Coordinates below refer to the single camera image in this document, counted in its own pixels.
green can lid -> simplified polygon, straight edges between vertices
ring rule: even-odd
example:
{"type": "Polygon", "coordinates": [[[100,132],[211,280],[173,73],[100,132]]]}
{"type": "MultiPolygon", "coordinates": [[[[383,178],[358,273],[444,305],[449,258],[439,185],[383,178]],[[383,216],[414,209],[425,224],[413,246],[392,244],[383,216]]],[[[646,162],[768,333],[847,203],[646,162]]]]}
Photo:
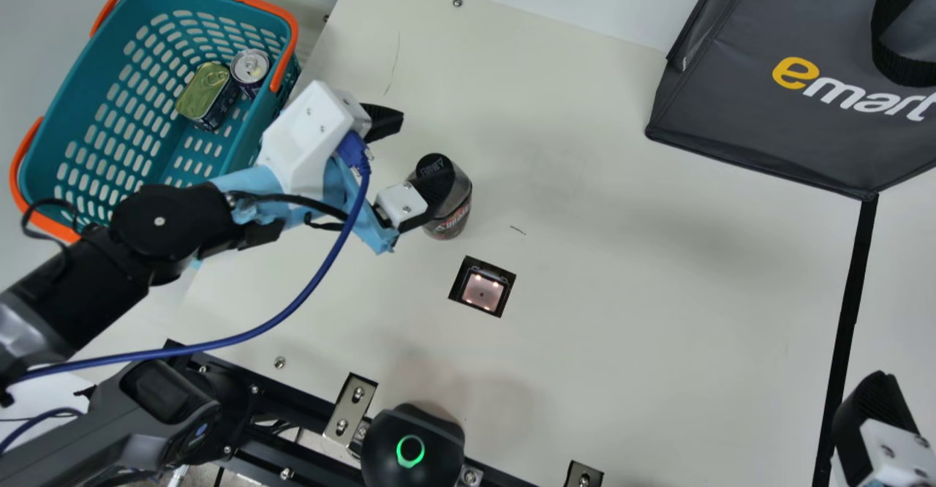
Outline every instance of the green can lid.
{"type": "Polygon", "coordinates": [[[224,85],[230,80],[230,71],[220,63],[204,63],[178,95],[176,110],[181,115],[200,120],[208,114],[224,85]]]}

teal plastic basket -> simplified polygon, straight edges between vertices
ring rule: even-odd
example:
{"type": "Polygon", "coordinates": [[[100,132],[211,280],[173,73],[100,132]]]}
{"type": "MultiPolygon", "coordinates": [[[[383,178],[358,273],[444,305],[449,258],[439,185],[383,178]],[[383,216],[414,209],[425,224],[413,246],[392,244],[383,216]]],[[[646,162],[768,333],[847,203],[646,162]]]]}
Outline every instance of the teal plastic basket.
{"type": "MultiPolygon", "coordinates": [[[[297,36],[292,15],[264,1],[110,0],[14,158],[10,186],[20,210],[54,197],[78,208],[81,226],[107,224],[140,185],[185,187],[250,167],[300,73],[297,36]],[[214,133],[176,112],[198,65],[229,64],[247,48],[271,57],[257,98],[241,94],[214,133]]],[[[46,206],[32,221],[73,241],[71,220],[46,206]]]]}

gray shopping bag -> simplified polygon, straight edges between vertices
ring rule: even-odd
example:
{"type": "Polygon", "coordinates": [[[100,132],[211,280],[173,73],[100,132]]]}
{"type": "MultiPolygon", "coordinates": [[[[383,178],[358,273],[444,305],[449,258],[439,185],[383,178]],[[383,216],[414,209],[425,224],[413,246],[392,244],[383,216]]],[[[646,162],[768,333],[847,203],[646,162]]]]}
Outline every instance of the gray shopping bag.
{"type": "Polygon", "coordinates": [[[871,200],[936,165],[936,0],[700,0],[646,136],[871,200]]]}

blue cable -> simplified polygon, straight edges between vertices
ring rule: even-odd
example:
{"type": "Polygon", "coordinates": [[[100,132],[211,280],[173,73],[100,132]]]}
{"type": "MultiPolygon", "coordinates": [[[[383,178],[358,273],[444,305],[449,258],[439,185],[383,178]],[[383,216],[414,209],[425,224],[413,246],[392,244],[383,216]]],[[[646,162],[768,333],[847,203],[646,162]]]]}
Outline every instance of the blue cable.
{"type": "Polygon", "coordinates": [[[54,416],[58,416],[59,414],[66,414],[66,413],[75,414],[76,416],[80,416],[81,414],[83,414],[80,410],[76,410],[74,408],[69,408],[69,407],[53,408],[52,410],[48,412],[43,412],[42,414],[39,414],[38,416],[32,418],[32,420],[28,420],[26,421],[26,423],[23,423],[20,426],[16,427],[16,430],[11,431],[9,436],[5,437],[3,441],[0,441],[0,456],[6,453],[7,448],[10,448],[10,445],[12,445],[13,442],[17,440],[17,438],[19,438],[20,436],[23,436],[23,434],[26,433],[26,431],[28,431],[29,429],[35,427],[37,424],[42,423],[48,418],[52,418],[54,416]]]}
{"type": "Polygon", "coordinates": [[[367,198],[367,188],[371,181],[371,168],[367,163],[367,158],[361,155],[362,160],[355,163],[358,172],[361,173],[361,187],[358,190],[358,196],[355,197],[354,204],[351,206],[351,211],[348,213],[348,220],[344,222],[344,226],[341,228],[341,233],[338,234],[338,240],[335,241],[335,244],[332,245],[331,250],[328,252],[328,256],[325,257],[318,271],[315,271],[315,275],[312,277],[312,280],[302,288],[300,294],[297,297],[293,298],[292,303],[287,305],[276,315],[272,317],[271,320],[253,328],[253,330],[244,331],[238,335],[232,335],[231,337],[224,337],[224,339],[218,339],[217,341],[207,341],[207,343],[201,344],[191,344],[188,347],[174,347],[174,348],[160,348],[160,350],[143,350],[140,352],[130,352],[124,354],[117,354],[113,356],[98,357],[98,358],[87,358],[86,360],[74,360],[69,363],[60,363],[39,368],[37,370],[30,370],[23,374],[23,377],[17,382],[34,380],[36,377],[51,376],[52,374],[58,374],[60,371],[74,371],[74,370],[83,370],[85,368],[91,368],[94,366],[103,366],[105,364],[115,364],[115,363],[129,363],[130,361],[137,360],[151,360],[152,358],[170,358],[178,357],[184,355],[195,354],[199,352],[206,352],[209,350],[217,350],[218,348],[230,347],[232,344],[243,343],[244,341],[253,339],[260,335],[261,333],[266,333],[271,328],[280,324],[287,317],[291,316],[295,310],[298,309],[305,303],[306,299],[311,295],[315,290],[315,287],[318,287],[318,284],[325,278],[325,274],[328,273],[328,269],[331,268],[331,264],[334,264],[335,258],[338,257],[338,253],[341,253],[341,248],[344,246],[345,241],[347,241],[348,236],[351,234],[351,231],[354,230],[354,224],[358,220],[358,214],[361,213],[361,208],[364,205],[364,200],[367,198]]]}

orange basket handle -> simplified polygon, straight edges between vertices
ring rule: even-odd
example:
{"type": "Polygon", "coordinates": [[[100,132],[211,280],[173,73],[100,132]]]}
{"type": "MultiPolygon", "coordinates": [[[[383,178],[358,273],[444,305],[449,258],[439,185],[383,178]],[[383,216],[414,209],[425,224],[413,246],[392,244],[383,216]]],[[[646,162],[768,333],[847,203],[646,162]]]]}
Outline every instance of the orange basket handle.
{"type": "MultiPolygon", "coordinates": [[[[120,0],[108,0],[107,4],[104,4],[101,13],[97,14],[97,20],[94,21],[94,26],[91,27],[91,37],[94,37],[97,28],[104,23],[104,20],[110,15],[110,12],[114,10],[114,7],[117,5],[117,1],[120,0]]],[[[278,7],[276,4],[266,3],[266,1],[261,0],[232,0],[237,1],[238,3],[243,3],[249,5],[249,7],[258,8],[265,12],[274,14],[283,18],[290,25],[291,35],[290,35],[290,44],[287,46],[286,50],[283,50],[283,56],[280,58],[276,65],[276,70],[273,72],[273,80],[270,82],[270,90],[278,91],[280,90],[280,85],[283,83],[283,74],[287,71],[287,65],[290,63],[290,59],[295,51],[295,42],[298,40],[298,23],[295,22],[295,18],[290,12],[284,10],[284,8],[278,7]]]]}
{"type": "MultiPolygon", "coordinates": [[[[13,194],[13,201],[16,203],[16,207],[20,208],[20,212],[24,214],[29,209],[29,203],[26,202],[26,199],[23,198],[23,193],[20,192],[20,164],[23,164],[23,158],[26,158],[26,153],[28,153],[30,145],[33,144],[33,138],[36,137],[40,124],[42,124],[42,116],[36,120],[33,127],[26,133],[26,137],[21,141],[20,148],[16,150],[16,154],[13,155],[13,161],[10,163],[10,193],[13,194]]],[[[33,216],[29,221],[34,226],[45,231],[45,233],[49,233],[53,235],[53,237],[57,237],[69,244],[80,239],[78,234],[71,230],[71,227],[59,224],[57,221],[41,214],[39,211],[33,211],[33,216]]]]}

